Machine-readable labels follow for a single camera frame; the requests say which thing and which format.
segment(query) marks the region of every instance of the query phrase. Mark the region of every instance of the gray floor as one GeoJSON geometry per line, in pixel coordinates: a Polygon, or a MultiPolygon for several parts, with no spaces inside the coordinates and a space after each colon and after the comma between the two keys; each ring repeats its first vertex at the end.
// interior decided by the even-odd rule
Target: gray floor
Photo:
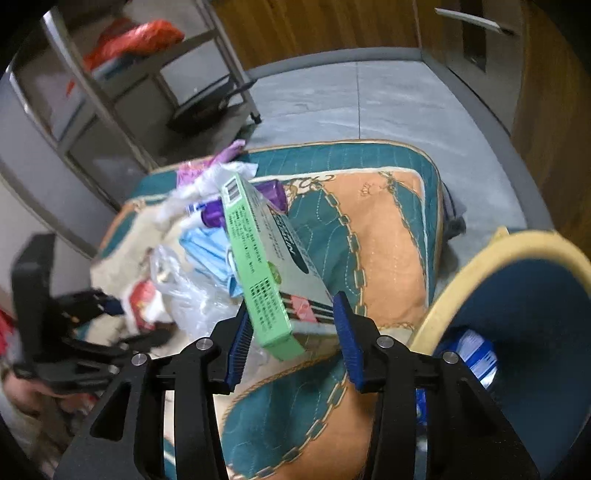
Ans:
{"type": "Polygon", "coordinates": [[[252,88],[263,123],[248,147],[385,138],[415,145],[435,162],[466,207],[467,232],[443,252],[439,288],[499,225],[525,228],[515,193],[470,115],[421,62],[366,61],[296,70],[252,88]]]}

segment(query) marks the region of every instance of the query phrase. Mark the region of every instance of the plastic bag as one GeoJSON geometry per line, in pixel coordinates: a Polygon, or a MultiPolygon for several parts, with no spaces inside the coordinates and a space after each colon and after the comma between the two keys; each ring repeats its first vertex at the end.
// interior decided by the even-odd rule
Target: plastic bag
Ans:
{"type": "MultiPolygon", "coordinates": [[[[104,62],[124,53],[139,56],[152,55],[182,42],[184,33],[166,20],[155,20],[137,25],[128,18],[118,18],[99,37],[97,46],[84,57],[86,70],[92,71],[104,62]]],[[[67,87],[69,95],[74,88],[74,81],[67,87]]]]}
{"type": "Polygon", "coordinates": [[[152,252],[150,274],[168,313],[193,340],[211,335],[216,323],[234,317],[240,306],[209,277],[185,272],[175,252],[164,245],[152,252]]]}
{"type": "MultiPolygon", "coordinates": [[[[256,175],[258,165],[241,161],[230,163],[215,163],[207,168],[195,181],[189,185],[173,190],[158,206],[154,224],[156,228],[165,231],[170,222],[186,212],[186,207],[192,203],[205,203],[219,198],[218,185],[223,185],[235,173],[239,173],[245,180],[256,175]]],[[[189,223],[181,225],[182,229],[189,228],[189,223]]]]}

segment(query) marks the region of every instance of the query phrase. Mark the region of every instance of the barcode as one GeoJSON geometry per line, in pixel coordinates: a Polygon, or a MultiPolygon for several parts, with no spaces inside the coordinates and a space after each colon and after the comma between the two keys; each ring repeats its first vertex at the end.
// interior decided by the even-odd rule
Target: barcode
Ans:
{"type": "Polygon", "coordinates": [[[240,200],[240,189],[238,188],[238,182],[236,179],[232,179],[229,183],[226,183],[226,192],[228,194],[228,203],[230,205],[240,200]]]}

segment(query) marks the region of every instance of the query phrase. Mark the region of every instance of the cardboard box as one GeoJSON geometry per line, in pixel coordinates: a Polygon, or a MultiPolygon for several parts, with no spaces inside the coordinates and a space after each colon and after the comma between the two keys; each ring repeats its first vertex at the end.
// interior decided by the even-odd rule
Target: cardboard box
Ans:
{"type": "Polygon", "coordinates": [[[257,341],[289,360],[336,329],[332,296],[286,215],[235,175],[222,187],[228,237],[257,341]]]}

